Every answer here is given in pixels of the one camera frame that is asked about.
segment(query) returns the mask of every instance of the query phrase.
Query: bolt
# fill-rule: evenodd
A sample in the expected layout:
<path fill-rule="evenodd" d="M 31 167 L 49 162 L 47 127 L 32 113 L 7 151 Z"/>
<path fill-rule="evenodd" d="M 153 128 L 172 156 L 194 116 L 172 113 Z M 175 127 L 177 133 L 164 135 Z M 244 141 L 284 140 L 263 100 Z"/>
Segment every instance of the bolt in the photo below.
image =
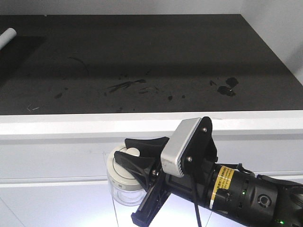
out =
<path fill-rule="evenodd" d="M 186 161 L 187 161 L 187 162 L 192 162 L 192 161 L 193 161 L 193 158 L 192 158 L 191 156 L 186 157 Z"/>
<path fill-rule="evenodd" d="M 159 176 L 159 172 L 157 172 L 155 169 L 152 170 L 151 174 L 152 174 L 153 176 Z"/>

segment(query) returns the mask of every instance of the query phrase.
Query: white jar lid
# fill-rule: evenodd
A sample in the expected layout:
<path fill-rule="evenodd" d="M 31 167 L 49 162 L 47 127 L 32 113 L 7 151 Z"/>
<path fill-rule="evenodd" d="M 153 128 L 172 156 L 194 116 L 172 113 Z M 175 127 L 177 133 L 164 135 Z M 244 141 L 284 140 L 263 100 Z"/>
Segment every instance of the white jar lid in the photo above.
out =
<path fill-rule="evenodd" d="M 116 148 L 114 148 L 108 158 L 107 158 L 107 177 L 108 180 L 111 181 L 111 183 L 122 190 L 125 191 L 138 191 L 141 190 L 142 187 L 139 184 L 139 182 L 134 178 L 134 176 L 128 172 L 126 169 L 124 169 L 122 166 L 120 166 L 115 161 L 114 153 L 116 151 L 125 152 L 130 155 L 139 156 L 140 151 L 136 148 L 129 148 L 126 149 L 125 145 L 120 145 Z"/>

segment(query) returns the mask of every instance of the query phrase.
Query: yellow label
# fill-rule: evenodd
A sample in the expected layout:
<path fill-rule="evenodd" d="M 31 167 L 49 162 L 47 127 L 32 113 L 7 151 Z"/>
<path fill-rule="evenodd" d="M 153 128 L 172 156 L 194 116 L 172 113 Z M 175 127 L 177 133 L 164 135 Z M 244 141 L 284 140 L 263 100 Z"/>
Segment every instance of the yellow label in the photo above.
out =
<path fill-rule="evenodd" d="M 212 198 L 210 200 L 209 208 L 213 208 L 214 199 L 216 197 L 217 191 L 219 188 L 223 189 L 229 189 L 229 186 L 231 185 L 232 176 L 235 171 L 233 169 L 230 169 L 226 166 L 222 166 L 219 174 L 216 179 L 216 183 L 214 184 L 214 190 L 212 194 Z"/>

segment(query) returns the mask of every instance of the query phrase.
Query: black table surface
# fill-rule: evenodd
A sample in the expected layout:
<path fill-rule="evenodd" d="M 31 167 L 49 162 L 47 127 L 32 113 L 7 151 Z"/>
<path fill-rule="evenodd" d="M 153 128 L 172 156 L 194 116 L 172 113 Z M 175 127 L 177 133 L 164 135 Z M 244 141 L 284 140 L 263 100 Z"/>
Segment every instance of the black table surface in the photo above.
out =
<path fill-rule="evenodd" d="M 303 109 L 241 15 L 0 16 L 0 115 Z"/>

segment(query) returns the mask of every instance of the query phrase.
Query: white tube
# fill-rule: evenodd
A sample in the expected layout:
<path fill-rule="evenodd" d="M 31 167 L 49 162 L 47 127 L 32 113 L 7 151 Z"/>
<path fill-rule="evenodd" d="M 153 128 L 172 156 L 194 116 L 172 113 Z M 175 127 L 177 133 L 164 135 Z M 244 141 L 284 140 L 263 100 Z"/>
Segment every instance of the white tube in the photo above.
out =
<path fill-rule="evenodd" d="M 13 28 L 9 28 L 5 32 L 0 35 L 0 50 L 8 44 L 15 36 L 17 35 L 17 32 Z"/>

